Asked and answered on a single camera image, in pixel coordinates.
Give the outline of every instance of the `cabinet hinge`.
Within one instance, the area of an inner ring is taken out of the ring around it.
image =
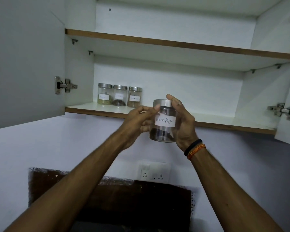
[[[60,94],[61,89],[70,93],[71,89],[77,89],[77,85],[72,84],[70,79],[65,79],[65,83],[63,83],[59,76],[55,76],[55,93]]]
[[[274,113],[274,116],[281,116],[282,114],[286,114],[287,120],[290,121],[290,107],[284,108],[284,103],[277,103],[276,106],[268,106],[267,109]]]

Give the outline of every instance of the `electrical outlet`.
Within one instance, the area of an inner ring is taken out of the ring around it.
[[[161,162],[143,162],[140,164],[139,180],[148,182],[168,183],[171,164]]]

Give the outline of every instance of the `orange thread bracelet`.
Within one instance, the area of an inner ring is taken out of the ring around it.
[[[202,149],[202,148],[206,148],[206,146],[202,143],[202,144],[200,144],[200,145],[197,145],[194,149],[192,149],[190,152],[189,152],[189,154],[187,155],[187,159],[188,160],[191,160],[191,158],[193,157],[193,155],[195,154],[195,153],[197,153],[200,149]]]

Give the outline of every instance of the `glass jar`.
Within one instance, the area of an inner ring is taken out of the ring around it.
[[[141,105],[142,88],[129,87],[128,107],[137,108]]]
[[[172,101],[167,99],[154,100],[153,106],[160,104],[160,111],[152,118],[153,125],[149,132],[151,140],[159,142],[174,142],[174,132],[176,122],[176,110],[172,107]]]
[[[111,105],[113,85],[99,83],[98,84],[98,104]]]
[[[113,89],[112,104],[114,106],[125,106],[127,104],[127,86],[114,85]]]

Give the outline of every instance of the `handwritten label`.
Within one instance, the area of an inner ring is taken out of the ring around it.
[[[109,100],[109,95],[108,94],[99,94],[99,99],[101,99],[101,100]]]
[[[123,100],[124,95],[123,94],[115,94],[115,99]]]
[[[130,101],[134,101],[134,102],[139,102],[140,101],[140,97],[139,96],[130,95],[129,100]]]
[[[155,117],[155,125],[164,127],[175,127],[176,117],[157,114]]]

